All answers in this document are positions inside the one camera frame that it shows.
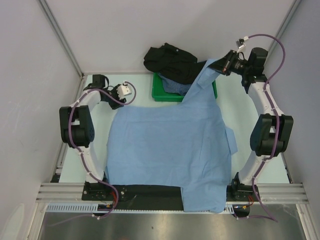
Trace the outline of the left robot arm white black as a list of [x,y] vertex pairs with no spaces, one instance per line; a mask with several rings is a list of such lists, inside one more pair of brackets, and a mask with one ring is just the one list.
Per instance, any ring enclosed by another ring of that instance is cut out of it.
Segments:
[[59,109],[61,139],[79,156],[87,183],[98,183],[106,177],[93,147],[95,128],[91,112],[101,102],[108,103],[112,110],[121,108],[127,103],[126,96],[131,94],[127,83],[110,86],[105,75],[94,74],[80,97]]

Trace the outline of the light blue long sleeve shirt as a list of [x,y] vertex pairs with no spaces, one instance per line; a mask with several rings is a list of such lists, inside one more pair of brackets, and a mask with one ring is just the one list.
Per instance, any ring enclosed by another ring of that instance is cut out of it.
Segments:
[[179,187],[185,211],[224,210],[238,149],[216,102],[212,84],[219,74],[211,63],[204,64],[182,102],[117,111],[107,141],[111,184]]

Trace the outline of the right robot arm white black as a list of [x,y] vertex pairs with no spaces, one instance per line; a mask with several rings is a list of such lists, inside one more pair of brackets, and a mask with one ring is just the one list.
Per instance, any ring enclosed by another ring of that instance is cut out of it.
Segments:
[[241,85],[252,99],[258,113],[249,140],[251,154],[244,167],[227,186],[229,201],[257,199],[256,180],[271,159],[286,151],[291,136],[293,117],[284,114],[277,106],[264,74],[267,56],[268,51],[261,47],[253,48],[248,59],[241,59],[238,51],[230,50],[223,58],[209,66],[224,76],[232,73],[241,76]]

